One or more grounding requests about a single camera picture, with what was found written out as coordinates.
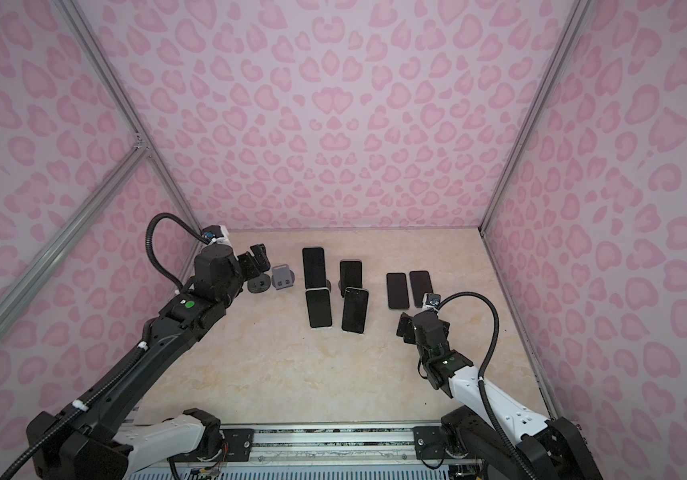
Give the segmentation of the dark round phone stand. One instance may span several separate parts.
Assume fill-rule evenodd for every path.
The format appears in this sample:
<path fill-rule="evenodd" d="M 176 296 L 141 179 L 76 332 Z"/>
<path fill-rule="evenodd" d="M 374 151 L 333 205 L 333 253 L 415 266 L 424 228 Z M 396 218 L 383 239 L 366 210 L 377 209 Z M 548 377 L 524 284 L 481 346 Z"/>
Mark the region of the dark round phone stand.
<path fill-rule="evenodd" d="M 255 278 L 247 281 L 247 290 L 252 294 L 261 294 L 267 292 L 272 286 L 271 277 L 267 274 L 261 274 Z"/>

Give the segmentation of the grey round phone stand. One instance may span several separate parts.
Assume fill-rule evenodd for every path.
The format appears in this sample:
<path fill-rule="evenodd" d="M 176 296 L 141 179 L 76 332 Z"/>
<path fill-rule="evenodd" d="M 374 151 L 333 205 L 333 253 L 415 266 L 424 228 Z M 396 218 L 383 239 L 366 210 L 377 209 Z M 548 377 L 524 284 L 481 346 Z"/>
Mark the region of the grey round phone stand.
<path fill-rule="evenodd" d="M 279 264 L 271 269 L 271 283 L 276 290 L 291 288 L 295 282 L 295 274 L 287 264 Z"/>

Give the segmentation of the black phone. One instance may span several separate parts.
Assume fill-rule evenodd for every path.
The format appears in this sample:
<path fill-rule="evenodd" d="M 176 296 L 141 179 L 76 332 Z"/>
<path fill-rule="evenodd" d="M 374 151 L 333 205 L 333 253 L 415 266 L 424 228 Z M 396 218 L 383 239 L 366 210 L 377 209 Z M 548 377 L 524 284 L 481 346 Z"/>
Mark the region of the black phone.
<path fill-rule="evenodd" d="M 411 282 L 411 292 L 413 292 L 413 304 L 416 308 L 423 307 L 425 295 L 433 294 L 431 274 L 427 270 L 411 271 L 409 272 L 409 282 Z"/>
<path fill-rule="evenodd" d="M 314 329 L 331 327 L 332 313 L 329 289 L 318 288 L 306 290 L 305 300 L 309 326 Z"/>
<path fill-rule="evenodd" d="M 361 260 L 341 260 L 339 262 L 339 291 L 342 297 L 349 288 L 363 288 L 363 262 Z"/>
<path fill-rule="evenodd" d="M 322 247 L 303 248 L 302 261 L 305 289 L 327 288 L 324 249 Z"/>
<path fill-rule="evenodd" d="M 369 292 L 363 288 L 347 287 L 343 298 L 341 328 L 347 332 L 365 333 L 369 311 Z"/>
<path fill-rule="evenodd" d="M 407 274 L 401 272 L 387 273 L 387 305 L 390 310 L 407 310 L 411 307 Z"/>

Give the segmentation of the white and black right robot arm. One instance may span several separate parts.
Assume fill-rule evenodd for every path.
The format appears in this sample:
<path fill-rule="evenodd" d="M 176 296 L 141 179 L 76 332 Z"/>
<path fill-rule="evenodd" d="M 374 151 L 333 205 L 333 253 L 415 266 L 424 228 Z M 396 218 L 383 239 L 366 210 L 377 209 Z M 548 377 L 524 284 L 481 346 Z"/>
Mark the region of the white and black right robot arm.
<path fill-rule="evenodd" d="M 417 346 L 431 387 L 461 404 L 441 418 L 443 450 L 473 457 L 507 479 L 601 479 L 581 430 L 525 407 L 449 347 L 449 324 L 433 310 L 401 314 L 397 336 Z"/>

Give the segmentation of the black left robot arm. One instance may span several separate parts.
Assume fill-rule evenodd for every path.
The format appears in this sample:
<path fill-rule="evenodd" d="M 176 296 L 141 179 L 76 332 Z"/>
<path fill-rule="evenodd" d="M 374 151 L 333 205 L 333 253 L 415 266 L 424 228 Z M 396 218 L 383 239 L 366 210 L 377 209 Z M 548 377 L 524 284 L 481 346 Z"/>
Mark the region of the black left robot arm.
<path fill-rule="evenodd" d="M 211 244 L 194 260 L 194 274 L 159 314 L 145 322 L 139 342 L 75 402 L 57 414 L 39 413 L 26 428 L 27 450 L 42 479 L 120 479 L 132 450 L 115 436 L 131 409 L 161 375 L 221 320 L 244 284 L 271 268 L 262 244 L 236 255 Z"/>

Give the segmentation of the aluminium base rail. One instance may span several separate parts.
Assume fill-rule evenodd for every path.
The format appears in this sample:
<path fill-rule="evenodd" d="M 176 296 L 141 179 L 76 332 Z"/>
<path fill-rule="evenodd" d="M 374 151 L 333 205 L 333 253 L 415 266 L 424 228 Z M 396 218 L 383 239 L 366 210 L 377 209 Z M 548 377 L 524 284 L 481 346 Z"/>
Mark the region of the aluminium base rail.
<path fill-rule="evenodd" d="M 517 479 L 510 463 L 466 450 L 437 422 L 231 424 L 225 460 L 191 454 L 136 479 Z"/>

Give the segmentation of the aluminium diagonal frame bar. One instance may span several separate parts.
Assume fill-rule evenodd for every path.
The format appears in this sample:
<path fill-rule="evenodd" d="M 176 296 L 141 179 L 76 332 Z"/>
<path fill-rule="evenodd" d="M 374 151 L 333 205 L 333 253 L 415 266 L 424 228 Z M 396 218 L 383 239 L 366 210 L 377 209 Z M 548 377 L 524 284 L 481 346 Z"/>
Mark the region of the aluminium diagonal frame bar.
<path fill-rule="evenodd" d="M 37 253 L 21 276 L 0 296 L 0 342 L 21 311 L 29 306 L 43 285 L 53 276 L 59 265 L 79 244 L 84 234 L 93 226 L 97 217 L 111 204 L 119 191 L 127 184 L 135 170 L 143 164 L 148 145 L 138 144 L 122 158 L 114 168 L 75 210 L 63 228 Z"/>

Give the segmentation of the aluminium frame post back left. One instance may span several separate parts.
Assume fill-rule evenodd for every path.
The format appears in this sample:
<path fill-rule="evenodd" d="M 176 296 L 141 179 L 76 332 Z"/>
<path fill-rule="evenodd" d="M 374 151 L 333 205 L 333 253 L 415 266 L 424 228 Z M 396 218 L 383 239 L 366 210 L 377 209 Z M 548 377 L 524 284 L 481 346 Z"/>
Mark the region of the aluminium frame post back left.
<path fill-rule="evenodd" d="M 112 100 L 122 119 L 133 133 L 137 143 L 148 151 L 149 162 L 156 175 L 170 196 L 173 205 L 192 227 L 199 228 L 193 210 L 176 184 L 170 169 L 164 163 L 163 156 L 144 125 L 139 111 L 121 82 L 121 78 L 109 61 L 97 34 L 89 24 L 77 1 L 55 0 L 51 4 L 57 9 L 65 25 L 70 29 L 83 55 L 91 64 L 106 93 Z"/>

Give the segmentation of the aluminium frame post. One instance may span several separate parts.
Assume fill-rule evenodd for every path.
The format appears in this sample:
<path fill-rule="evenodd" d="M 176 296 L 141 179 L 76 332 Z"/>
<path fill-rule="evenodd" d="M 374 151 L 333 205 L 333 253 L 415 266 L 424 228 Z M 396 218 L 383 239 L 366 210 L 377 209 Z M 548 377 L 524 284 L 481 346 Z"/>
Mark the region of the aluminium frame post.
<path fill-rule="evenodd" d="M 57 9 L 65 25 L 70 29 L 83 55 L 91 64 L 106 93 L 112 100 L 122 119 L 133 133 L 137 143 L 148 151 L 149 162 L 156 175 L 170 196 L 173 205 L 192 227 L 199 228 L 193 210 L 176 184 L 170 169 L 164 163 L 163 156 L 144 125 L 139 111 L 121 82 L 121 78 L 109 61 L 97 34 L 89 24 L 77 1 L 55 0 L 51 4 Z"/>
<path fill-rule="evenodd" d="M 535 130 L 537 130 L 539 120 L 541 120 L 541 116 L 543 116 L 543 112 L 545 112 L 547 104 L 549 104 L 549 97 L 551 97 L 555 86 L 559 83 L 559 77 L 563 74 L 563 70 L 565 70 L 567 62 L 569 62 L 569 56 L 571 56 L 575 46 L 577 46 L 577 42 L 579 42 L 579 36 L 581 36 L 585 25 L 593 16 L 595 4 L 597 2 L 591 0 L 573 1 L 573 4 L 571 4 L 571 10 L 569 10 L 569 15 L 567 15 L 567 20 L 565 20 L 565 26 L 563 26 L 559 37 L 557 37 L 553 54 L 551 54 L 549 61 L 545 64 L 541 79 L 537 83 L 537 89 L 533 93 L 533 99 L 529 102 L 527 114 L 525 114 L 523 123 L 521 123 L 519 131 L 517 131 L 515 143 L 513 143 L 513 147 L 509 151 L 509 156 L 507 156 L 507 160 L 503 164 L 501 176 L 499 176 L 495 189 L 493 189 L 491 203 L 489 203 L 489 207 L 485 210 L 485 215 L 483 215 L 483 220 L 481 220 L 481 225 L 479 225 L 479 234 L 481 234 L 482 238 L 487 237 L 487 234 L 491 231 L 491 224 L 493 224 L 495 214 L 497 214 L 497 210 L 499 210 L 499 206 L 503 202 L 503 195 L 507 192 L 507 187 L 509 187 L 511 178 L 515 174 L 515 169 L 517 169 L 517 165 L 519 165 L 523 154 L 525 154 L 525 148 L 527 148 L 531 137 L 533 137 Z"/>

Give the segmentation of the aluminium frame post back right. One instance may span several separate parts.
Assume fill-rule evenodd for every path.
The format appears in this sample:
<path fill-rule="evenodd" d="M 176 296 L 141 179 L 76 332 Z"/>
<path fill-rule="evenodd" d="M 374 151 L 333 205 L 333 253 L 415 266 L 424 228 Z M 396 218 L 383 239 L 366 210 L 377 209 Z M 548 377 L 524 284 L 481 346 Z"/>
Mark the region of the aluminium frame post back right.
<path fill-rule="evenodd" d="M 541 79 L 537 83 L 537 89 L 533 93 L 533 99 L 529 102 L 527 114 L 525 114 L 523 123 L 521 123 L 519 131 L 517 131 L 515 143 L 513 143 L 513 147 L 509 151 L 509 156 L 507 156 L 507 160 L 503 164 L 501 176 L 499 176 L 495 189 L 493 189 L 491 203 L 489 203 L 489 207 L 485 210 L 485 215 L 483 215 L 483 220 L 481 220 L 481 225 L 479 225 L 479 234 L 481 234 L 482 238 L 487 237 L 487 234 L 491 231 L 491 224 L 493 224 L 495 214 L 497 214 L 497 210 L 499 210 L 499 206 L 503 202 L 503 195 L 507 192 L 507 187 L 509 187 L 511 178 L 515 174 L 515 169 L 517 169 L 517 165 L 519 165 L 523 154 L 525 154 L 525 148 L 527 148 L 531 137 L 533 137 L 535 130 L 537 130 L 539 120 L 541 120 L 541 116 L 543 116 L 543 112 L 545 112 L 547 104 L 549 104 L 549 97 L 551 97 L 555 86 L 559 83 L 559 77 L 563 74 L 563 70 L 565 70 L 567 62 L 569 62 L 569 56 L 571 56 L 575 46 L 577 46 L 577 42 L 579 42 L 579 36 L 581 36 L 585 25 L 593 16 L 595 4 L 597 2 L 591 0 L 573 1 L 573 4 L 571 4 L 571 10 L 569 10 L 569 15 L 567 15 L 567 20 L 565 20 L 565 26 L 563 26 L 559 37 L 557 37 L 553 54 L 551 54 L 549 61 L 545 64 Z"/>

